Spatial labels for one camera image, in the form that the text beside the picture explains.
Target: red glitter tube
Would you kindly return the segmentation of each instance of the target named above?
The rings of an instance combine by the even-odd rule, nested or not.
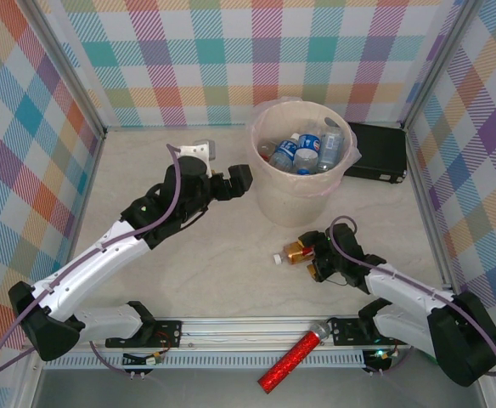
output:
[[[270,394],[329,334],[330,328],[326,322],[314,324],[310,331],[257,381],[259,385]]]

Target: trash can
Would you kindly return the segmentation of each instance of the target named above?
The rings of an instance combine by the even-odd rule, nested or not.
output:
[[[270,166],[257,153],[261,139],[278,143],[293,133],[302,133],[310,121],[324,125],[326,117],[339,125],[345,138],[341,160],[328,172],[307,176],[284,173]],[[285,227],[314,221],[324,210],[330,193],[341,183],[344,172],[361,157],[356,136],[346,121],[331,109],[313,102],[299,99],[264,102],[254,108],[247,132],[248,162],[259,207],[267,218]]]

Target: red cylinder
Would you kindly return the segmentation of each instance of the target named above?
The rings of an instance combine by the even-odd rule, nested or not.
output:
[[[269,394],[318,346],[319,342],[318,335],[314,331],[309,331],[284,357],[273,365],[273,368],[257,381],[259,385]]]

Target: blue bottle label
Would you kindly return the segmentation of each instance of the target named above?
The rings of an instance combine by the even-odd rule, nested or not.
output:
[[[299,138],[299,149],[310,149],[319,152],[319,139],[311,134],[303,134]]]
[[[276,150],[280,150],[282,153],[285,153],[291,160],[296,155],[297,146],[290,140],[284,140],[280,142],[279,147]]]

